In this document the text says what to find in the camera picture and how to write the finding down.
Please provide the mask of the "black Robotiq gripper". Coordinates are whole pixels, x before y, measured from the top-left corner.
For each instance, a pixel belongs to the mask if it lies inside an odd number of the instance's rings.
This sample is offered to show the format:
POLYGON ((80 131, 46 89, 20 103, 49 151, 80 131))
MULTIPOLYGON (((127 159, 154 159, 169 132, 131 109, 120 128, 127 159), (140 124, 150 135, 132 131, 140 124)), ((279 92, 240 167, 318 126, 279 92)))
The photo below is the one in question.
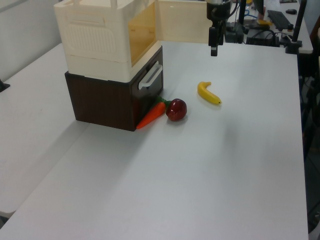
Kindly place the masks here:
POLYGON ((207 1, 206 2, 206 17, 212 22, 213 26, 209 28, 208 45, 210 46, 210 55, 218 56, 218 45, 224 43, 225 20, 229 18, 231 13, 231 1, 207 1))

